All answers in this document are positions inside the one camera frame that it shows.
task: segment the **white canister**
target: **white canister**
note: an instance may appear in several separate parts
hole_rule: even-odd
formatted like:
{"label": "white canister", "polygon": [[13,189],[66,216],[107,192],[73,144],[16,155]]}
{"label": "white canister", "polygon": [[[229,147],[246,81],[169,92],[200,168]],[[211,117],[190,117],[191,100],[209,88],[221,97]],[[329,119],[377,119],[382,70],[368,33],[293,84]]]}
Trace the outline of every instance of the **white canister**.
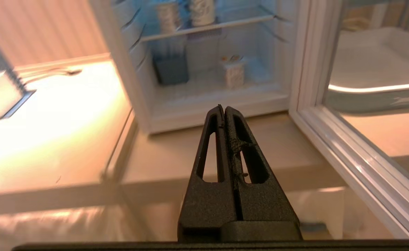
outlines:
{"label": "white canister", "polygon": [[237,89],[245,83],[245,64],[243,59],[235,61],[222,60],[223,76],[229,89]]}
{"label": "white canister", "polygon": [[156,5],[161,33],[173,33],[181,27],[181,18],[176,0],[160,1]]}
{"label": "white canister", "polygon": [[215,21],[214,0],[191,0],[190,10],[193,26],[208,25]]}

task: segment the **mini fridge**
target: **mini fridge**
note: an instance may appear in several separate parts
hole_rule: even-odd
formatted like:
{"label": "mini fridge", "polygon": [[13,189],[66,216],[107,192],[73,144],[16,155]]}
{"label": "mini fridge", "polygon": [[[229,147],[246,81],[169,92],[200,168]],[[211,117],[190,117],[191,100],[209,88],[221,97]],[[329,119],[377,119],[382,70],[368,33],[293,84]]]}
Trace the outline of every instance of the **mini fridge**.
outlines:
{"label": "mini fridge", "polygon": [[[214,0],[214,21],[194,25],[191,0],[177,0],[171,32],[160,25],[160,2],[171,1],[91,1],[142,130],[199,126],[217,104],[244,116],[288,109],[300,1]],[[237,84],[226,76],[234,58]]]}

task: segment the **glass shelf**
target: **glass shelf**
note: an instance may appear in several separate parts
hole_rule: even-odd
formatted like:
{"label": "glass shelf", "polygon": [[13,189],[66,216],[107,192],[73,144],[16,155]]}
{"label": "glass shelf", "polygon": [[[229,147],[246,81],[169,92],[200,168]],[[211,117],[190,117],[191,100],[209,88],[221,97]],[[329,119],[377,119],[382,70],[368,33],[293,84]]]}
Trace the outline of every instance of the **glass shelf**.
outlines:
{"label": "glass shelf", "polygon": [[214,24],[193,27],[191,22],[187,20],[183,22],[184,27],[180,28],[174,33],[161,33],[158,22],[152,24],[149,23],[144,28],[141,41],[151,41],[200,31],[215,30],[224,27],[232,27],[256,22],[264,22],[271,19],[274,19],[274,15],[265,11],[261,7],[217,11],[217,18]]}

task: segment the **fridge door shelf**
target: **fridge door shelf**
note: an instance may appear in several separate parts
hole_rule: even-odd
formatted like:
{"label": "fridge door shelf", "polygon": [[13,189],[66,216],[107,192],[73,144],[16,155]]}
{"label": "fridge door shelf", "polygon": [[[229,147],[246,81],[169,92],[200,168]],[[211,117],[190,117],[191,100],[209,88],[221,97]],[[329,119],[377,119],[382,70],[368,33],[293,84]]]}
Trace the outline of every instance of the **fridge door shelf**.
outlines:
{"label": "fridge door shelf", "polygon": [[193,27],[190,21],[184,21],[182,29],[174,33],[161,33],[158,22],[147,24],[142,34],[141,41],[157,40],[179,35],[186,35],[206,30],[215,30],[224,27],[232,27],[257,22],[265,22],[274,19],[274,14],[269,13],[262,7],[238,8],[232,10],[217,11],[214,24]]}

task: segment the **wooden shelf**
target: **wooden shelf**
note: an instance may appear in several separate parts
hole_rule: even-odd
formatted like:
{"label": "wooden shelf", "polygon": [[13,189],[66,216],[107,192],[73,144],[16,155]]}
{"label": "wooden shelf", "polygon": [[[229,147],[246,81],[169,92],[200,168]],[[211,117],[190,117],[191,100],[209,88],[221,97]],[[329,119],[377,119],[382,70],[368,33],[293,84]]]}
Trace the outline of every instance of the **wooden shelf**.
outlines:
{"label": "wooden shelf", "polygon": [[184,27],[180,28],[174,33],[161,33],[158,22],[152,24],[149,23],[144,29],[141,41],[157,40],[200,31],[264,22],[271,19],[274,19],[274,15],[260,7],[217,11],[217,18],[214,24],[193,27],[191,22],[186,20],[183,24]]}

